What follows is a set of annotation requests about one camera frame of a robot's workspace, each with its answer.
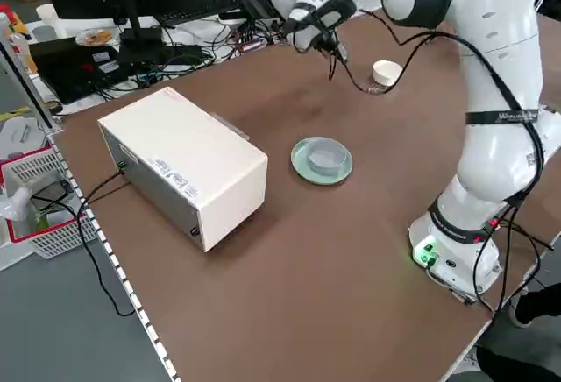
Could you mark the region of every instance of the bottle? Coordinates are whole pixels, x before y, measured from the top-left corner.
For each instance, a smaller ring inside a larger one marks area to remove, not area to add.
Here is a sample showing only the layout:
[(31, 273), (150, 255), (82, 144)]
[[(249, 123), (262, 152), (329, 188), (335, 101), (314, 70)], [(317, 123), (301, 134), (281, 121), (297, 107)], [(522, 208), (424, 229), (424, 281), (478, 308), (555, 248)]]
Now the bottle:
[(3, 34), (6, 40), (10, 39), (10, 20), (8, 19), (8, 16), (6, 16), (3, 12), (0, 12), (0, 32)]
[(19, 58), (19, 61), (24, 66), (26, 73), (36, 74), (37, 66), (32, 58), (32, 53), (29, 50), (29, 44), (27, 43), (27, 40), (25, 40), (24, 35), (21, 33), (12, 33), (10, 36), (10, 42), (14, 52)]

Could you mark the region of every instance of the keyboard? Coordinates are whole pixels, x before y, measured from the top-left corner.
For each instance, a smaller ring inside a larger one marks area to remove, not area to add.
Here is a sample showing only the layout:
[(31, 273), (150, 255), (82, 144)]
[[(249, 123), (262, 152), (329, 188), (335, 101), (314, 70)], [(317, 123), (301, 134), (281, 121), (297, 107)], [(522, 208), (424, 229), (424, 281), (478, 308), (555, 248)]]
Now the keyboard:
[(239, 0), (202, 0), (196, 10), (169, 12), (156, 16), (156, 19), (163, 26), (169, 27), (238, 10), (239, 8), (241, 8)]

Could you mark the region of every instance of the black band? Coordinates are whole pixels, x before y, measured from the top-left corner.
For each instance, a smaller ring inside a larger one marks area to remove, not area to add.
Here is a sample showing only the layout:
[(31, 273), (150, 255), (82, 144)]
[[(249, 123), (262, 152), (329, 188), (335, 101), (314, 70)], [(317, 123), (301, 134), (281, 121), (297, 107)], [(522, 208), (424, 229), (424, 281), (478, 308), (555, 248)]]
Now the black band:
[(476, 244), (483, 242), (490, 234), (492, 229), (483, 228), (480, 230), (463, 230), (444, 218), (438, 208), (438, 198), (429, 207), (430, 219), (442, 233), (459, 244)]
[(307, 12), (312, 12), (316, 10), (316, 6), (309, 3), (296, 3), (293, 10), (305, 10)]
[(505, 125), (535, 124), (539, 117), (538, 109), (531, 110), (489, 110), (488, 112), (468, 112), (466, 125)]

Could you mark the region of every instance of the white box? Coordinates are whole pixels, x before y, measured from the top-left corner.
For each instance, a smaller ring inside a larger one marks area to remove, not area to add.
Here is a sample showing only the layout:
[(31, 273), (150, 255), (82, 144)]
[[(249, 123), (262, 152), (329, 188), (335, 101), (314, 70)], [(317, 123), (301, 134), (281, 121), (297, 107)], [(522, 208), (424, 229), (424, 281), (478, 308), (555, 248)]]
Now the white box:
[(125, 177), (204, 251), (265, 199), (267, 156), (172, 88), (99, 124)]

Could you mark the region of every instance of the brown table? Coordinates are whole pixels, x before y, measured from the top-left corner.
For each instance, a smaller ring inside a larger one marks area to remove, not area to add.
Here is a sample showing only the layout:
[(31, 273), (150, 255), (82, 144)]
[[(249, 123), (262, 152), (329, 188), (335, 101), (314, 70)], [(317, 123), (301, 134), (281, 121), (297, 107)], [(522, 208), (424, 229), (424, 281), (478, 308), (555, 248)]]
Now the brown table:
[[(561, 105), (561, 27), (544, 19), (542, 32), (544, 97)], [(360, 81), (375, 60), (403, 62), (410, 50), (369, 18), (349, 22), (340, 38)], [(423, 48), (383, 97), (356, 91), (342, 68), (332, 82), (327, 73), (319, 54), (275, 46), (166, 83), (269, 155), (265, 206), (209, 254), (133, 187), (92, 207), (185, 381), (434, 382), (488, 322), (483, 307), (460, 304), (424, 276), (407, 236), (461, 153), (466, 96), (456, 47)], [(114, 172), (97, 118), (150, 91), (67, 119), (55, 141), (84, 192)], [(314, 187), (291, 170), (293, 145), (314, 135), (351, 150), (345, 184)], [(520, 217), (546, 240), (561, 229), (560, 172), (557, 156)], [(532, 258), (517, 237), (511, 289)]]

